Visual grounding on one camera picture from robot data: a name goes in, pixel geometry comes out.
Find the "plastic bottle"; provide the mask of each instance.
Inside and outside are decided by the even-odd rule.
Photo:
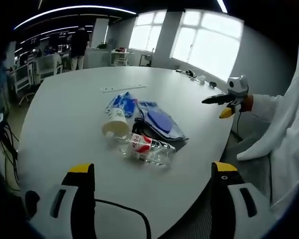
[[[176,150],[170,144],[136,133],[124,137],[114,136],[119,144],[127,146],[121,150],[124,155],[155,165],[169,166]]]

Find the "paper cup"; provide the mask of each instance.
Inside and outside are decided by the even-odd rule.
[[[123,110],[113,108],[108,114],[109,120],[102,127],[103,135],[112,132],[119,137],[127,135],[130,131],[129,125],[126,123]]]

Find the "red and white label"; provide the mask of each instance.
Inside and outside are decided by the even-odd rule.
[[[144,159],[150,151],[152,141],[149,137],[133,133],[130,142],[131,151],[138,153],[137,158]]]

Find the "window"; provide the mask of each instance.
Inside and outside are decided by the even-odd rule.
[[[243,22],[210,12],[187,10],[171,58],[227,82],[238,54]]]
[[[155,52],[165,15],[166,11],[140,14],[135,21],[129,48]]]

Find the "blue pouch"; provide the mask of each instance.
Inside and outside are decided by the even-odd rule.
[[[141,118],[165,140],[188,140],[170,115],[165,113],[156,102],[137,101]]]
[[[129,92],[121,93],[114,97],[109,105],[106,107],[105,112],[110,112],[112,108],[120,108],[124,111],[126,118],[130,118],[134,114],[135,110],[135,99]]]

